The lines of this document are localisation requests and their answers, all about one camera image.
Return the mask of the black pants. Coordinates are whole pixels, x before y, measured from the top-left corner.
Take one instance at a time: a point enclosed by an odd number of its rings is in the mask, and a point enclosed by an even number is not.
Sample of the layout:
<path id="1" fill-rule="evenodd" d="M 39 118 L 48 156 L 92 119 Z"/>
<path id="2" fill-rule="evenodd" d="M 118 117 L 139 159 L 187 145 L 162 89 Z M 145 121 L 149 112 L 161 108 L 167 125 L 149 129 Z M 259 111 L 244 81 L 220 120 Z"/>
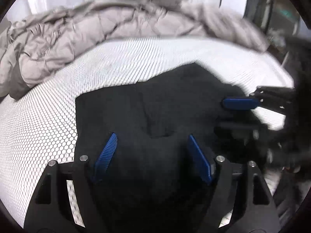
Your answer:
<path id="1" fill-rule="evenodd" d="M 78 204 L 87 232 L 215 232 L 233 212 L 228 232 L 268 232 L 270 199 L 257 167 L 267 130 L 251 110 L 230 110 L 225 98 L 245 98 L 198 64 L 133 85 L 76 98 Z M 219 122 L 259 124 L 252 133 L 215 132 Z M 112 133 L 118 146 L 100 182 L 93 164 Z M 189 135 L 215 153 L 210 184 L 197 174 Z"/>

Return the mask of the grey crumpled duvet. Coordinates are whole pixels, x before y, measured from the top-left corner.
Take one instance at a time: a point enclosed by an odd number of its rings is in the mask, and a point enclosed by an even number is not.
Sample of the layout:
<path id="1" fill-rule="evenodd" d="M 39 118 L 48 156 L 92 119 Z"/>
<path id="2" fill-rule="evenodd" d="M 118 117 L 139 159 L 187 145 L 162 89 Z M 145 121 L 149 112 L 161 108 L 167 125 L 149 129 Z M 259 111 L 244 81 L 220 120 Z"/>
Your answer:
<path id="1" fill-rule="evenodd" d="M 92 0 L 57 7 L 13 23 L 1 33 L 1 97 L 21 99 L 76 57 L 110 39 L 202 36 L 258 52 L 264 34 L 229 9 L 175 0 Z"/>

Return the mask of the white honeycomb mattress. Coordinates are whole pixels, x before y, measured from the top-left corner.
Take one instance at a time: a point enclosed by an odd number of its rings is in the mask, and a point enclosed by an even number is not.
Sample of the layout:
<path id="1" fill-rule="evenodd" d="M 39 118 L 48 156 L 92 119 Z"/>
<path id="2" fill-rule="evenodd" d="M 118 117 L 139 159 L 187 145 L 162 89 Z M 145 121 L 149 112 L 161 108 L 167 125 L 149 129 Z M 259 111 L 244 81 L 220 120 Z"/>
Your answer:
<path id="1" fill-rule="evenodd" d="M 216 39 L 141 38 L 102 43 L 20 100 L 6 97 L 1 102 L 1 201 L 16 222 L 24 224 L 47 163 L 74 158 L 76 97 L 105 86 L 146 81 L 193 62 L 246 94 L 258 86 L 294 85 L 270 53 Z"/>

